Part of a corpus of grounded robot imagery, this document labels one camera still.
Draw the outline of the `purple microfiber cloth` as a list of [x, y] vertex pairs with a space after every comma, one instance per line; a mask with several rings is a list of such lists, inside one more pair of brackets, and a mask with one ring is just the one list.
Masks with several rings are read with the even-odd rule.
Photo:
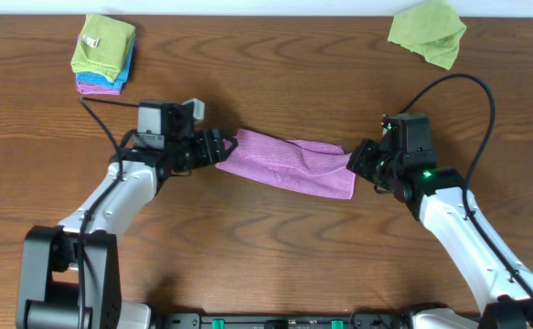
[[238, 146], [216, 167], [269, 186], [311, 196], [350, 199], [356, 175], [342, 147], [317, 141], [280, 140], [240, 129]]

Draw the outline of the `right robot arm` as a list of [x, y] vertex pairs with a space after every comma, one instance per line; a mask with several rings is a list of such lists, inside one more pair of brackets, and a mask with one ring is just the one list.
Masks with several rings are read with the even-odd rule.
[[413, 328], [533, 328], [533, 272], [489, 224], [452, 167], [433, 151], [418, 156], [366, 139], [347, 169], [405, 204], [447, 251], [479, 308], [478, 320], [435, 308], [410, 316]]

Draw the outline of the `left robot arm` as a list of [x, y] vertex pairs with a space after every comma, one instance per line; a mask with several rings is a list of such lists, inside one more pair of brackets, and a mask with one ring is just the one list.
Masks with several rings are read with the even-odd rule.
[[165, 180], [223, 162], [237, 145], [219, 129], [126, 133], [88, 199], [56, 226], [34, 226], [25, 236], [16, 327], [154, 327], [150, 306], [122, 297], [119, 241]]

